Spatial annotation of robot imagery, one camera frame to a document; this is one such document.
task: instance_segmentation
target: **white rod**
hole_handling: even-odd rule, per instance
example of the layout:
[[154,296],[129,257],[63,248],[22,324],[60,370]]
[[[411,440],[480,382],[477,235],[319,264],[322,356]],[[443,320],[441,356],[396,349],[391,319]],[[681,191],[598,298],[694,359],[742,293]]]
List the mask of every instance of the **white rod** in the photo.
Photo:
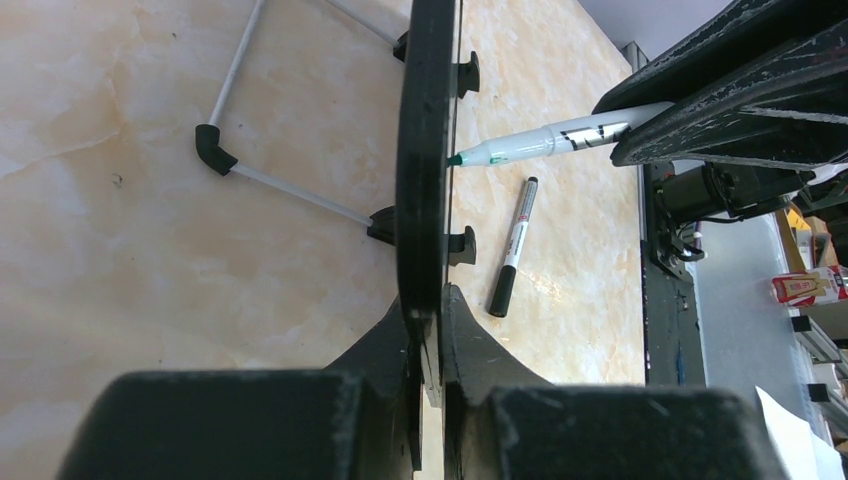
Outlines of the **white rod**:
[[366,19],[365,19],[365,17],[361,17],[358,13],[354,12],[353,10],[351,10],[350,8],[348,8],[347,6],[342,5],[342,4],[341,4],[341,3],[339,3],[337,0],[327,0],[327,3],[329,3],[330,5],[332,5],[332,6],[336,7],[336,8],[338,8],[339,10],[341,10],[342,12],[344,12],[344,13],[345,13],[348,17],[350,17],[350,18],[352,18],[352,19],[356,20],[357,22],[359,22],[359,24],[360,24],[360,25],[362,25],[363,27],[365,27],[365,28],[367,28],[368,30],[371,30],[372,32],[374,32],[374,34],[375,34],[375,35],[377,35],[378,37],[380,37],[380,38],[382,38],[383,40],[385,40],[385,41],[386,41],[386,43],[388,43],[388,44],[389,44],[389,45],[391,45],[392,47],[394,47],[394,46],[397,44],[397,39],[396,39],[396,38],[392,37],[391,35],[389,35],[388,33],[384,32],[384,31],[380,30],[379,28],[377,28],[376,26],[374,26],[374,24],[372,24],[371,22],[369,22],[368,20],[366,20]]
[[624,46],[624,58],[630,64],[633,73],[639,70],[639,53],[636,50],[636,42],[630,42]]
[[227,99],[230,97],[230,91],[233,89],[233,81],[241,68],[241,62],[244,60],[244,54],[247,52],[247,46],[250,44],[250,39],[256,30],[256,24],[259,21],[259,15],[264,6],[265,0],[256,0],[256,4],[253,6],[253,12],[247,21],[247,27],[245,27],[244,33],[241,36],[241,42],[239,42],[236,54],[233,57],[233,63],[230,64],[230,71],[227,72],[227,78],[224,79],[224,86],[221,87],[221,93],[218,94],[215,109],[212,110],[212,116],[209,117],[209,125],[218,126],[218,120],[221,118],[221,113],[223,113]]
[[262,173],[259,170],[244,166],[241,163],[235,164],[233,168],[230,169],[230,171],[244,175],[247,178],[252,178],[257,182],[262,182],[265,185],[268,185],[269,187],[276,188],[277,190],[282,190],[283,192],[294,195],[295,197],[306,200],[307,202],[314,203],[319,207],[324,207],[327,210],[336,212],[343,217],[347,217],[355,222],[359,222],[365,225],[366,227],[370,227],[374,223],[373,220],[366,217],[365,215],[356,213],[347,207],[339,205],[338,203],[327,200],[324,197],[315,195],[314,193],[308,192],[300,187],[296,187],[288,182],[284,182],[283,180],[280,180],[276,177],[272,177],[270,175]]
[[639,197],[639,238],[648,240],[648,220],[645,218],[645,171],[636,167],[636,195]]

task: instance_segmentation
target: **black cable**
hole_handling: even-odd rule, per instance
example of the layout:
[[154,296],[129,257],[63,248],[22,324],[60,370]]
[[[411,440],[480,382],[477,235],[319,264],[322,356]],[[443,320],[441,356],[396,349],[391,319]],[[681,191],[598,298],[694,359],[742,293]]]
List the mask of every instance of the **black cable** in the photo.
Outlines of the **black cable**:
[[687,257],[687,256],[685,256],[685,255],[676,255],[676,254],[675,254],[675,256],[676,256],[678,259],[680,259],[680,261],[681,261],[681,262],[685,262],[685,263],[689,263],[689,262],[697,262],[697,261],[699,261],[699,260],[703,260],[703,259],[704,259],[704,257],[703,257],[703,253],[704,253],[704,252],[703,252],[703,251],[699,251],[699,252],[692,252],[692,253],[693,253],[693,255],[688,256],[688,257]]
[[745,220],[745,217],[736,217],[736,218],[704,217],[704,218],[699,218],[698,220],[695,220],[695,221],[696,222],[712,222],[712,223],[729,224],[729,223],[741,222],[742,220]]
[[679,237],[679,236],[680,236],[680,234],[681,234],[681,233],[683,233],[683,231],[684,231],[684,230],[686,230],[687,228],[689,228],[689,226],[690,226],[690,225],[694,225],[696,221],[686,222],[686,223],[684,223],[683,225],[681,225],[680,227],[678,227],[678,228],[677,228],[677,236]]

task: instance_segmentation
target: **marble table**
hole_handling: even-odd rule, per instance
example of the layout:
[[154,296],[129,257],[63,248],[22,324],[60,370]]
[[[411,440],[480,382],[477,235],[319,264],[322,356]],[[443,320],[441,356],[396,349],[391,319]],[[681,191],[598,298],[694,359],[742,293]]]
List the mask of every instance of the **marble table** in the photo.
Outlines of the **marble table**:
[[[349,0],[405,31],[409,2]],[[320,368],[381,318],[394,251],[196,158],[251,1],[0,6],[0,477],[48,478],[91,401],[143,369]],[[221,125],[244,164],[370,214],[391,205],[402,65],[321,0],[269,2]],[[457,141],[587,114],[629,67],[576,0],[467,2],[482,89]],[[636,173],[608,150],[457,170],[450,272],[478,320],[555,382],[641,383]],[[485,314],[524,177],[540,179],[507,318]],[[441,478],[439,413],[425,472]]]

